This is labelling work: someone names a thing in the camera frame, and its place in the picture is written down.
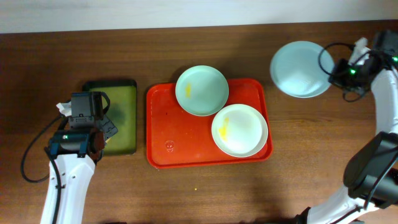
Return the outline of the light blue plate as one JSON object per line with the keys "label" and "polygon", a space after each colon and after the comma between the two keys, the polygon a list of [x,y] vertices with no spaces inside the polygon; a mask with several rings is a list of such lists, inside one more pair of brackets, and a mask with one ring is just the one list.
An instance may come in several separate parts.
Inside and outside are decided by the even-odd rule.
{"label": "light blue plate", "polygon": [[270,64],[276,87],[296,98],[312,98],[326,92],[331,83],[328,73],[335,63],[323,47],[309,41],[296,41],[281,47]]}

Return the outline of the mint green plate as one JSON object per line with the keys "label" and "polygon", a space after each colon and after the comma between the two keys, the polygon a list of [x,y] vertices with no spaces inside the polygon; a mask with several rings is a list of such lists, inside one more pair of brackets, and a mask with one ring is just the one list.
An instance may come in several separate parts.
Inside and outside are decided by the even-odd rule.
{"label": "mint green plate", "polygon": [[209,116],[217,113],[226,104],[229,85],[219,70],[207,65],[197,65],[179,76],[175,96],[187,113]]}

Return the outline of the white plate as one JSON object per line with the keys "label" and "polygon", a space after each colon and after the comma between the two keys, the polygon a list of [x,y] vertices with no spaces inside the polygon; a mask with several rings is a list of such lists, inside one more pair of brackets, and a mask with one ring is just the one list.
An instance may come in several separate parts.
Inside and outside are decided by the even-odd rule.
{"label": "white plate", "polygon": [[244,158],[257,154],[266,145],[269,128],[258,110],[244,104],[233,104],[216,114],[211,124],[211,135],[225,154]]}

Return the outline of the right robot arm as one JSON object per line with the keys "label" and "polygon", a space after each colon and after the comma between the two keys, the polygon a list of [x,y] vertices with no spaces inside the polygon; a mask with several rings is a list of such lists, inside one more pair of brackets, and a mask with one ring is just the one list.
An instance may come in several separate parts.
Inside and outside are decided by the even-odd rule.
{"label": "right robot arm", "polygon": [[367,44],[350,45],[351,57],[338,61],[328,81],[344,95],[373,94],[376,135],[349,160],[338,191],[292,223],[359,223],[361,215],[397,205],[397,33],[378,32]]}

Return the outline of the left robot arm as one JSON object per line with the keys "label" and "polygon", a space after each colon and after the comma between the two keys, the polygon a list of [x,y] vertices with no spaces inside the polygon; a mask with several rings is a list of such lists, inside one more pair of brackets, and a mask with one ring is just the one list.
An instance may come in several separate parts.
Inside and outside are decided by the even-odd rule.
{"label": "left robot arm", "polygon": [[81,223],[95,167],[118,129],[106,115],[110,99],[102,91],[72,93],[57,108],[62,121],[44,148],[50,172],[40,221]]}

